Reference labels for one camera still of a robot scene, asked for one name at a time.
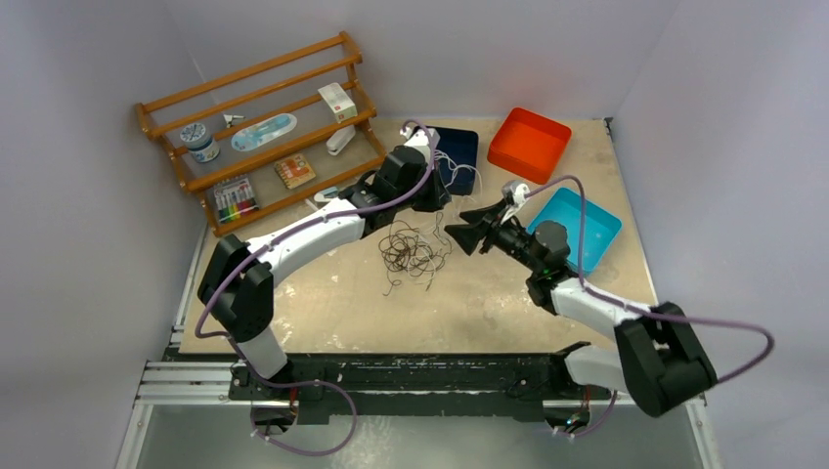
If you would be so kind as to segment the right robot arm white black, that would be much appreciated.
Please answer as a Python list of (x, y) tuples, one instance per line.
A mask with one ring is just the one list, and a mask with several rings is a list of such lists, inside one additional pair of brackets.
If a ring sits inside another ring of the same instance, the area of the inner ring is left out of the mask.
[(525, 283), (532, 302), (579, 322), (615, 343), (615, 351), (580, 346), (551, 368), (548, 383), (563, 398), (586, 385), (629, 395), (649, 416), (658, 417), (715, 387), (719, 378), (676, 304), (648, 306), (594, 287), (570, 268), (564, 226), (545, 221), (528, 232), (506, 217), (507, 204), (461, 213), (445, 232), (467, 254), (497, 248), (530, 271)]

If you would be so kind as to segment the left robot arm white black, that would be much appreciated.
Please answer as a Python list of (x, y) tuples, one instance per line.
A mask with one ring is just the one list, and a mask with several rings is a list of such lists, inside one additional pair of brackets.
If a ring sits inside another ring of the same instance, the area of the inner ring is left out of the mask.
[(291, 274), (335, 248), (393, 223), (398, 212), (436, 212), (450, 201), (439, 168), (420, 150), (397, 146), (310, 216), (247, 241), (229, 234), (213, 250), (197, 290), (255, 373), (266, 399), (290, 390), (290, 361), (271, 328), (274, 289)]

